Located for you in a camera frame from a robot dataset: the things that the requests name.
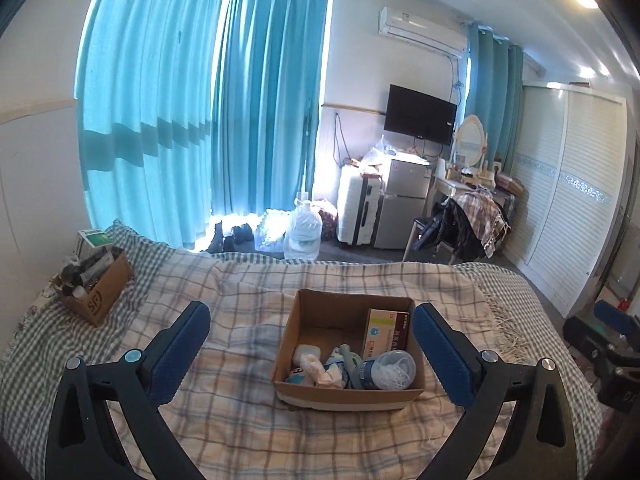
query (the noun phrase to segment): open cardboard box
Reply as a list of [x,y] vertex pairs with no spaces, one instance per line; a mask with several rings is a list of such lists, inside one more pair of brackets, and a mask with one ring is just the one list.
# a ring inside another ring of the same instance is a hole
[[124,252],[121,252],[84,300],[76,300],[73,296],[64,296],[60,292],[62,282],[60,282],[59,276],[56,276],[52,283],[67,307],[78,316],[84,317],[92,325],[100,326],[113,304],[120,297],[122,289],[132,277],[133,273],[129,262]]
[[[321,350],[324,363],[334,347],[348,344],[351,351],[362,355],[369,310],[408,312],[410,328],[405,350],[416,363],[414,382],[409,389],[328,390],[284,382],[293,368],[291,359],[296,346],[309,344]],[[299,290],[282,336],[271,380],[280,400],[301,408],[329,412],[372,412],[400,410],[424,391],[424,361],[411,324],[415,303],[411,298],[334,294],[318,290]]]

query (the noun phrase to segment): white bottle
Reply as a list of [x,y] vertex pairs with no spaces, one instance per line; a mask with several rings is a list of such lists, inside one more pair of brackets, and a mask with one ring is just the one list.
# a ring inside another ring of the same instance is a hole
[[405,390],[415,378],[415,361],[404,350],[392,350],[367,359],[358,371],[365,390]]
[[320,253],[322,218],[311,209],[311,201],[298,204],[291,213],[289,228],[284,238],[284,257],[287,260],[315,260]]

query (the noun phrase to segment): white louvered wardrobe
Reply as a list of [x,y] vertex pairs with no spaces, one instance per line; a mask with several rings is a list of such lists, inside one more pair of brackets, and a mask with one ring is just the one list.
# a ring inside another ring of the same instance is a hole
[[559,84],[524,87],[511,175],[526,194],[505,254],[567,316],[594,286],[626,171],[623,98]]

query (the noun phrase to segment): air conditioner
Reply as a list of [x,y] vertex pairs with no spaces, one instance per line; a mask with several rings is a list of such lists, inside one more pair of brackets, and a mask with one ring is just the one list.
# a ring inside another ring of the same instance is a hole
[[380,11],[378,33],[419,46],[432,48],[447,56],[463,57],[466,37],[450,28],[425,20],[414,14],[385,7]]

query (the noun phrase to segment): television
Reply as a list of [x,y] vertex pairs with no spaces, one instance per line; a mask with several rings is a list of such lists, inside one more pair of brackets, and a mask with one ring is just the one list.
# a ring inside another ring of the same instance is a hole
[[450,144],[458,107],[437,97],[391,85],[385,130]]

